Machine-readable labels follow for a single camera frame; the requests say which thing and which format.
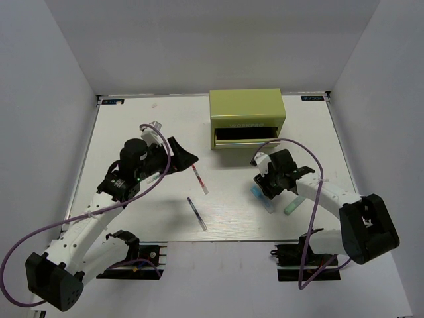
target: green box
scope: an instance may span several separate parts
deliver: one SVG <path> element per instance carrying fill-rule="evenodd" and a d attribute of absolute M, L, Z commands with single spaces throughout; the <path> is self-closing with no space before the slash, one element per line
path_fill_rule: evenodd
<path fill-rule="evenodd" d="M 278 138 L 286 119 L 278 88 L 210 91 L 209 105 L 211 149 L 257 148 Z"/>

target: white table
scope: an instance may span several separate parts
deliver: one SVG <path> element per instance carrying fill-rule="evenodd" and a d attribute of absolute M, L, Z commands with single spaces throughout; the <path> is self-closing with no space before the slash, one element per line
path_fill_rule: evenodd
<path fill-rule="evenodd" d="M 281 137 L 295 139 L 320 159 L 325 177 L 354 191 L 345 158 L 324 101 L 302 101 L 284 96 L 287 119 Z M 287 217 L 284 207 L 295 198 L 284 192 L 273 200 L 278 212 L 269 214 L 250 192 L 258 173 L 249 166 L 254 149 L 211 150 L 209 96 L 127 98 L 123 105 L 102 105 L 95 124 L 85 168 L 72 207 L 81 213 L 91 201 L 109 165 L 130 138 L 138 138 L 141 123 L 162 123 L 165 137 L 174 136 L 187 151 L 199 157 L 196 164 L 209 190 L 204 195 L 192 171 L 165 177 L 146 197 L 130 204 L 110 225 L 109 231 L 128 230 L 141 241 L 292 240 L 307 230 L 312 202 L 306 201 Z M 299 166 L 317 168 L 300 147 L 283 143 Z M 187 202 L 191 197 L 205 221 L 203 231 Z M 317 227 L 338 229 L 339 221 L 324 209 Z"/>
<path fill-rule="evenodd" d="M 301 102 L 284 97 L 287 121 L 281 137 L 310 147 L 321 160 L 326 178 L 353 190 L 325 102 Z M 166 177 L 152 193 L 129 205 L 109 231 L 126 229 L 145 241 L 170 241 L 163 277 L 158 281 L 94 280 L 69 311 L 44 304 L 47 318 L 312 318 L 411 315 L 392 255 L 364 266 L 348 266 L 339 282 L 313 282 L 299 291 L 297 282 L 278 282 L 272 242 L 216 242 L 220 240 L 288 240 L 304 233 L 311 203 L 303 203 L 290 217 L 282 208 L 293 198 L 280 196 L 280 211 L 269 215 L 249 192 L 255 169 L 248 163 L 253 150 L 209 149 L 209 98 L 157 97 L 126 99 L 124 105 L 103 105 L 73 211 L 81 211 L 117 159 L 127 139 L 139 135 L 140 123 L 158 120 L 166 136 L 175 136 L 199 156 L 196 164 L 210 194 L 204 195 L 193 171 Z M 312 159 L 285 144 L 298 165 L 316 168 Z M 208 231 L 197 224 L 186 197 L 205 219 Z M 317 226 L 337 228 L 339 222 L 319 211 Z M 173 240 L 213 240 L 172 242 Z"/>

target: black label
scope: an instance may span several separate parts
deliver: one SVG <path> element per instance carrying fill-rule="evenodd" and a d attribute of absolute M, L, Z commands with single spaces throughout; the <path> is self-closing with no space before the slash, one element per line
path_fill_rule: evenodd
<path fill-rule="evenodd" d="M 301 96 L 302 101 L 323 101 L 323 96 Z"/>
<path fill-rule="evenodd" d="M 123 104 L 124 99 L 104 99 L 101 101 L 102 105 L 116 105 L 116 104 Z"/>

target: green object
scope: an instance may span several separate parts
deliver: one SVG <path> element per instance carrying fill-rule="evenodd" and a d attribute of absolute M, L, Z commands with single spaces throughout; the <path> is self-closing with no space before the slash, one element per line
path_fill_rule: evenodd
<path fill-rule="evenodd" d="M 210 91 L 209 104 L 211 149 L 257 148 L 278 138 L 286 119 L 279 89 Z"/>
<path fill-rule="evenodd" d="M 285 209 L 284 209 L 284 214 L 285 215 L 291 215 L 294 210 L 297 209 L 297 207 L 299 205 L 302 204 L 302 202 L 304 202 L 306 200 L 305 197 L 301 197 L 300 195 L 298 197 L 296 197 Z"/>

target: white wall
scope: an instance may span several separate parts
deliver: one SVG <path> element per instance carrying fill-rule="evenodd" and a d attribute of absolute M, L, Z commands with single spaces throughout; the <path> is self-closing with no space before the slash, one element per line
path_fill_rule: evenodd
<path fill-rule="evenodd" d="M 362 193 L 380 194 L 401 245 L 392 254 L 424 317 L 424 2 L 383 0 L 333 90 L 331 113 Z"/>
<path fill-rule="evenodd" d="M 0 258 L 22 236 L 64 217 L 96 98 L 43 0 L 0 1 Z M 28 302 L 25 260 L 54 233 L 12 256 L 6 284 Z M 24 317 L 0 295 L 2 317 Z"/>
<path fill-rule="evenodd" d="M 332 89 L 379 0 L 46 0 L 96 94 Z"/>

